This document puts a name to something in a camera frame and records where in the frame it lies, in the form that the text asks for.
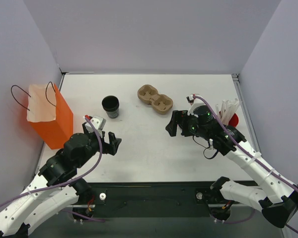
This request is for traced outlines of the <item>black paper coffee cup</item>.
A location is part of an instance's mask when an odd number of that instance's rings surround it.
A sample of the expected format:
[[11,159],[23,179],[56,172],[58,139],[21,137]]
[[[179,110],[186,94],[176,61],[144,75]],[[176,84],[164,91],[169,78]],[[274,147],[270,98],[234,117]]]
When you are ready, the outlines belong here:
[[119,100],[115,96],[106,96],[102,100],[102,107],[111,119],[119,116]]

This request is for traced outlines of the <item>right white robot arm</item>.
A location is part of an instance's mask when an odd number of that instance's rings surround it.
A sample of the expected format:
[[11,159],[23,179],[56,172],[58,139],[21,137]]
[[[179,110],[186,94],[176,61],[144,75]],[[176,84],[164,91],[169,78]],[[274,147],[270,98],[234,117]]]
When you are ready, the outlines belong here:
[[205,105],[198,106],[193,113],[174,110],[165,129],[174,137],[179,127],[183,136],[205,139],[209,146],[236,163],[259,186],[251,188],[221,177],[211,186],[213,201],[242,203],[260,211],[275,227],[287,225],[298,211],[298,184],[278,173],[261,153],[254,151],[243,134],[233,126],[220,124]]

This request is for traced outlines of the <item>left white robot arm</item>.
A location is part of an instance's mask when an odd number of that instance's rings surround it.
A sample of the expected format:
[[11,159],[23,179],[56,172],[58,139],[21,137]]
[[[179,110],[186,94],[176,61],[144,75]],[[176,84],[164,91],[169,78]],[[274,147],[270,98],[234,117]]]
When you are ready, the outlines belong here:
[[122,140],[109,132],[106,143],[102,127],[91,120],[82,127],[83,132],[73,134],[20,195],[2,204],[0,238],[26,238],[65,207],[93,198],[90,185],[77,176],[77,170],[95,154],[114,156]]

